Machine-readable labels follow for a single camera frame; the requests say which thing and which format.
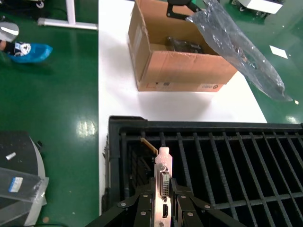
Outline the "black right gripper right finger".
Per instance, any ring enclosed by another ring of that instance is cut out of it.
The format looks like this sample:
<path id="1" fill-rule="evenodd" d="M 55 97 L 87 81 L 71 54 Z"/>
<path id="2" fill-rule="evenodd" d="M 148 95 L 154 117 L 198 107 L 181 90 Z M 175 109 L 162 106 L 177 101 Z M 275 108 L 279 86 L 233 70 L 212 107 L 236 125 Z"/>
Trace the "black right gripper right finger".
<path id="1" fill-rule="evenodd" d="M 170 180 L 172 216 L 179 227 L 243 227 L 228 214 L 213 208 L 209 203 L 194 196 L 190 188 Z"/>

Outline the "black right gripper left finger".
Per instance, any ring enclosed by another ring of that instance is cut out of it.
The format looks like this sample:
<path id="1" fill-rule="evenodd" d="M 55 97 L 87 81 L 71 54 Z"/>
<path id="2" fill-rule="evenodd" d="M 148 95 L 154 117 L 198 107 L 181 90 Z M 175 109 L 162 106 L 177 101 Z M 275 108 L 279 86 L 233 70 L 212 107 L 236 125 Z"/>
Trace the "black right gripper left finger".
<path id="1" fill-rule="evenodd" d="M 136 188 L 135 194 L 102 213 L 88 227 L 152 227 L 155 178 Z"/>

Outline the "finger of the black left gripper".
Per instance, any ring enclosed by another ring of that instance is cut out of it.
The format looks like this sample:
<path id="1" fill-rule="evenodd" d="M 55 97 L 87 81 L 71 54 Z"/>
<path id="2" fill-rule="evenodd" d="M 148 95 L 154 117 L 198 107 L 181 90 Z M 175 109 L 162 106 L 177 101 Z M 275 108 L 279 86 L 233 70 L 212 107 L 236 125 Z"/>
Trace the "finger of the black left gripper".
<path id="1" fill-rule="evenodd" d="M 175 13 L 173 11 L 173 7 L 174 6 L 186 6 L 187 8 L 189 8 L 189 5 L 191 4 L 191 2 L 192 2 L 192 0 L 168 0 L 167 1 L 168 7 L 167 7 L 167 12 L 166 12 L 167 17 L 186 20 L 187 15 Z"/>
<path id="2" fill-rule="evenodd" d="M 187 7 L 192 11 L 192 12 L 198 12 L 201 11 L 202 9 L 198 7 L 192 0 L 189 0 L 187 3 Z"/>

